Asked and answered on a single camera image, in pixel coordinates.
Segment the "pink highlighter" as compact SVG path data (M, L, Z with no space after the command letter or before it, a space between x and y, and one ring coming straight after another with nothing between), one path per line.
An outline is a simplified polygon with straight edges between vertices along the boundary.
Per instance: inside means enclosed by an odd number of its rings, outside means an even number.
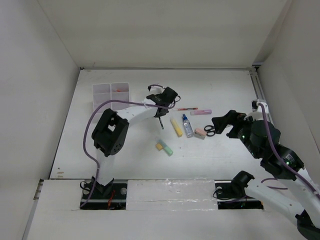
M204 110L192 110L190 112L191 116L201 116L201 115L211 115L212 110L211 109L204 109Z

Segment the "red clear pen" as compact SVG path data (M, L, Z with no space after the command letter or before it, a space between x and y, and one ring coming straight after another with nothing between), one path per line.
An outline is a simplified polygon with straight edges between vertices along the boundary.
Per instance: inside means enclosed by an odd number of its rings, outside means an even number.
M198 107L186 107L186 108L175 108L174 111L194 111L198 110Z

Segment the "yellow highlighter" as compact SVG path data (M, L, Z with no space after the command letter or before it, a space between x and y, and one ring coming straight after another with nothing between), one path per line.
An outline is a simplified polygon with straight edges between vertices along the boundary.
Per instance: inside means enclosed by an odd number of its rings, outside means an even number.
M177 135L179 138L182 137L183 132L182 132L181 128L179 127L177 121L176 121L173 117L170 118L170 123L172 124L173 129L174 129L176 135Z

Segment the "green highlighter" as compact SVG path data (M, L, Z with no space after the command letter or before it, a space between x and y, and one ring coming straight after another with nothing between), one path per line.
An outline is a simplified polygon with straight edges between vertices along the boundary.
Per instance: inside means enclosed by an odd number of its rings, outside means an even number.
M162 149L167 153L168 156L173 155L173 150L161 138L156 137L155 140L162 146Z

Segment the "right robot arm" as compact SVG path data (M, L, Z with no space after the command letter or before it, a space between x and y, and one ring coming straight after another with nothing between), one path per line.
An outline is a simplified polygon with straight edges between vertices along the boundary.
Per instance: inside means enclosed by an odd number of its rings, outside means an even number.
M215 192L225 199L254 198L289 219L307 240L320 238L320 189L313 183L303 161L291 149L279 143L281 132L268 121L263 106L253 114L230 110L211 119L216 134L228 125L230 139L240 140L260 166L288 189L292 200L242 170L225 187Z

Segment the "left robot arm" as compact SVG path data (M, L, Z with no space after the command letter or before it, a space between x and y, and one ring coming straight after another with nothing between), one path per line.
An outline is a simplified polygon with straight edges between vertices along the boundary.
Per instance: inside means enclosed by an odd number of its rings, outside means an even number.
M129 102L127 108L104 110L91 134L98 163L98 173L92 184L98 197L104 199L111 194L115 155L124 147L129 127L146 119L165 116L178 97L176 91L166 87L158 94L146 96L142 102Z

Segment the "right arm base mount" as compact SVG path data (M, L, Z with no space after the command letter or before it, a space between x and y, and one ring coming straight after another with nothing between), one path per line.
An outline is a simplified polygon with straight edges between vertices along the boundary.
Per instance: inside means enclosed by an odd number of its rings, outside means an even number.
M217 200L219 210L263 210L263 203L231 189L231 182L215 183L212 197Z

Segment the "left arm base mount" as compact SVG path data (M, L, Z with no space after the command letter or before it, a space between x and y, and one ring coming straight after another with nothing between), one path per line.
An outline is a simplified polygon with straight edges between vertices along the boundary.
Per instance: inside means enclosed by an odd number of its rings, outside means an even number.
M82 189L82 196L80 200L81 210L126 210L128 191L127 182L113 182L112 186L109 185L106 187L106 194L102 194L95 189L91 198L84 206L82 206L89 197L92 185L93 184L91 182L82 181L80 183L80 188Z

